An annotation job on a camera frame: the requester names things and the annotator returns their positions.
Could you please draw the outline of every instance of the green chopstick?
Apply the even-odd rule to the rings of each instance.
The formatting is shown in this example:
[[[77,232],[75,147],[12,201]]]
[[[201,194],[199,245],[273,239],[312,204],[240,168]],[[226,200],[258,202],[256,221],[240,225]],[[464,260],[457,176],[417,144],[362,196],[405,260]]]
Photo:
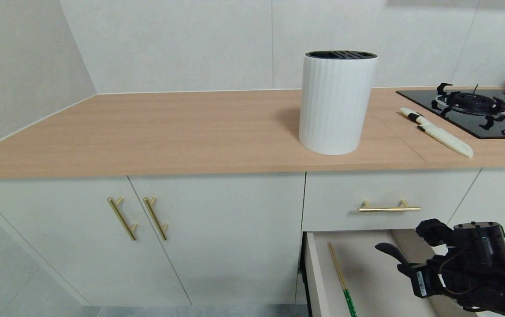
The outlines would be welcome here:
[[[343,273],[341,273],[341,267],[339,266],[337,258],[335,257],[335,252],[333,251],[333,245],[331,245],[331,241],[327,242],[327,245],[329,245],[329,251],[331,252],[331,257],[333,258],[333,264],[335,264],[337,275],[339,275],[339,282],[341,283],[341,288],[343,289],[343,293],[345,294],[347,305],[349,305],[349,312],[351,313],[351,317],[357,317],[355,305],[353,304],[353,298],[351,297],[351,293],[349,293],[349,289],[347,289],[345,278],[343,277]]]

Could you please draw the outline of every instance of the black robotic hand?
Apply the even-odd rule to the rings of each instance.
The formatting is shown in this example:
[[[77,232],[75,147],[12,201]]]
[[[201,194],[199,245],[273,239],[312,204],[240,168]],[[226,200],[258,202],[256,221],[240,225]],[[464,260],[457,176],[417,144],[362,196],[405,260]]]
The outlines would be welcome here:
[[[408,263],[394,245],[375,246],[400,261],[397,269],[411,279],[416,296],[445,295],[467,311],[505,315],[505,233],[501,225],[471,222],[450,229],[429,219],[419,224],[416,233],[432,247],[446,244],[448,253],[434,255],[426,263]]]

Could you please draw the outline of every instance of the wooden countertop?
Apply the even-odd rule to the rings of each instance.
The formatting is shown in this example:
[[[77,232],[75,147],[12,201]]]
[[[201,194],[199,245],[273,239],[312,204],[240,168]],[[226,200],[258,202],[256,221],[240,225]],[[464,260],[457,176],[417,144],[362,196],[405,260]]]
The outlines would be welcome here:
[[[396,90],[373,89],[360,146],[341,156],[297,140],[300,90],[94,96],[0,141],[0,178],[505,166],[504,139],[424,111],[474,149],[460,156],[397,113],[422,109]]]

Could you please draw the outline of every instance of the black glass cooktop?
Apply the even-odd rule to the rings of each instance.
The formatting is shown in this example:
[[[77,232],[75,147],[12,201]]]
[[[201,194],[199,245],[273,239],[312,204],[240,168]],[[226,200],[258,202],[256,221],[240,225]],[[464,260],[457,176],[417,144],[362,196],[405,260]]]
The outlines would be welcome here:
[[[397,93],[480,139],[505,138],[505,90],[400,90]]]

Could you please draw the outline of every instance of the white knife blade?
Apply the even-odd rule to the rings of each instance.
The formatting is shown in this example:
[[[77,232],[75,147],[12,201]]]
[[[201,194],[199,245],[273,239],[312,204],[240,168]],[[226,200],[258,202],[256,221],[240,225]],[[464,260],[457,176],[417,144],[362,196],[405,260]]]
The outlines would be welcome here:
[[[464,141],[458,139],[456,136],[446,132],[444,129],[437,127],[427,120],[422,114],[415,112],[409,108],[401,108],[402,114],[409,118],[409,120],[418,123],[417,126],[420,130],[424,131],[426,134],[432,136],[435,140],[444,144],[448,148],[452,149],[460,155],[464,155],[467,158],[474,156],[474,151],[472,147],[466,144]]]

